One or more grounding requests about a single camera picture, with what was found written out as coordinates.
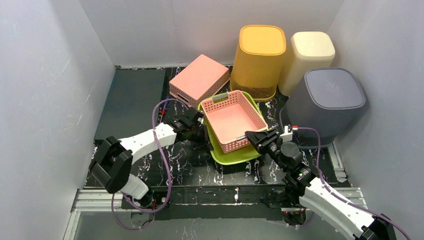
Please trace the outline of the pink perforated basket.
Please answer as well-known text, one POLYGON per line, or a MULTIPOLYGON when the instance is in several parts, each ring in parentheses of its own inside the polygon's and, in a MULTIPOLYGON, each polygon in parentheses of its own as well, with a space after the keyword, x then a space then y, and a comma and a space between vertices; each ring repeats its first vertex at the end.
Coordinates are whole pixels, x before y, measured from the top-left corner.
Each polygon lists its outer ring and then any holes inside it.
POLYGON ((247 146, 245 132, 268 129, 250 94, 234 90, 204 99, 200 104, 204 116, 223 153, 247 146))
POLYGON ((201 54, 169 81, 171 96, 197 107, 214 96, 230 80, 230 69, 201 54))

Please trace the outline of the grey slatted waste bin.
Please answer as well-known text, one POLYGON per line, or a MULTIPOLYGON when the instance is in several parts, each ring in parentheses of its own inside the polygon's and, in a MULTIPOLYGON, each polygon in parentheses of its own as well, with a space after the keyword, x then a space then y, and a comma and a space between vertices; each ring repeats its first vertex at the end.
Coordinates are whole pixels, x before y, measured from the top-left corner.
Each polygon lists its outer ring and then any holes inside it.
POLYGON ((332 144, 366 103, 354 75, 340 67, 308 70, 279 113, 281 124, 297 126, 292 141, 300 149, 332 144))

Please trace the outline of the orange slatted waste bin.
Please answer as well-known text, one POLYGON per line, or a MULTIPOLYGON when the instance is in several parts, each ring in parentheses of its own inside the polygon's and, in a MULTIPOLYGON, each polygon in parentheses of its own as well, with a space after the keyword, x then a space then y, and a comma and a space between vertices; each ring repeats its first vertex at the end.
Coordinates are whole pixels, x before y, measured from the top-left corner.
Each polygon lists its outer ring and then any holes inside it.
POLYGON ((277 92, 286 48, 285 33, 278 26, 242 27, 230 75, 230 89, 247 92, 256 102, 271 100, 277 92))

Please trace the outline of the cream bin liner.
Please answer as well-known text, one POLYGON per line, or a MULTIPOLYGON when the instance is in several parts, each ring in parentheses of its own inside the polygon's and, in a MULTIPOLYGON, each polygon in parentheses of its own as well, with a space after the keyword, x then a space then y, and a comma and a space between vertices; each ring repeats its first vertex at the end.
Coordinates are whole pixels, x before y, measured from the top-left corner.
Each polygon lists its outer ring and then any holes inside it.
POLYGON ((336 55, 331 38, 321 31, 296 32, 290 39, 283 57, 278 89, 289 97, 304 74, 331 65, 336 55))

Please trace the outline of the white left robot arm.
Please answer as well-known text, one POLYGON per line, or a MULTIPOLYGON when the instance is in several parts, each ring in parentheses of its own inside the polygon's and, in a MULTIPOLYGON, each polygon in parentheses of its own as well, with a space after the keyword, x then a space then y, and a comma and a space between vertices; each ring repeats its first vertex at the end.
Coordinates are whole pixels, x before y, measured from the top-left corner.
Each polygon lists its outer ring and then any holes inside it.
POLYGON ((212 145, 203 118, 201 111, 190 107, 183 114, 132 137, 96 139, 97 149, 88 171, 108 193, 121 192, 135 200, 144 200, 152 190, 130 173, 131 166, 143 156, 178 142, 190 141, 195 148, 210 150, 212 145))

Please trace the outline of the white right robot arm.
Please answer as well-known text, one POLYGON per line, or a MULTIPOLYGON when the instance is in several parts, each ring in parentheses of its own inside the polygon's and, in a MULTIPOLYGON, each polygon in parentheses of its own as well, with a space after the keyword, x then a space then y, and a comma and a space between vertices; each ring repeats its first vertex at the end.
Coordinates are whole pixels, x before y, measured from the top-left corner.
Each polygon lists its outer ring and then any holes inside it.
POLYGON ((303 163, 299 147, 292 142, 297 129, 287 125, 283 133, 276 129, 245 132, 255 150, 269 155, 285 173, 283 200, 312 210, 348 240, 396 239, 395 225, 387 216, 354 204, 324 181, 317 166, 303 163))

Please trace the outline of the blue red screwdriver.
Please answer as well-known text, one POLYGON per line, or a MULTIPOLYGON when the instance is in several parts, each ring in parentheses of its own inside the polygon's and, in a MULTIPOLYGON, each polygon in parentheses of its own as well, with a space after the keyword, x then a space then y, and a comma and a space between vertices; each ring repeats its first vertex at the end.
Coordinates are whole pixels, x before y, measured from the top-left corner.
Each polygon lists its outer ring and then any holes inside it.
POLYGON ((165 115, 165 113, 166 113, 166 110, 167 110, 167 108, 168 108, 169 102, 170 102, 170 101, 167 99, 167 100, 164 102, 163 106, 162 106, 162 109, 161 109, 161 116, 162 116, 162 117, 163 117, 163 116, 165 115))

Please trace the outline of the dark grey flat box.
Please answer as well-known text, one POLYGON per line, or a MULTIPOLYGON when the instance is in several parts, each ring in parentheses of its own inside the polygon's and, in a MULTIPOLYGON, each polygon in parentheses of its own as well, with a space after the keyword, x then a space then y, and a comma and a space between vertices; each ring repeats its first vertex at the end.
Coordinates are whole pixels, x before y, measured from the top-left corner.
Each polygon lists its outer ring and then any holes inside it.
POLYGON ((164 69, 117 69, 94 140, 128 138, 150 130, 165 78, 164 69))

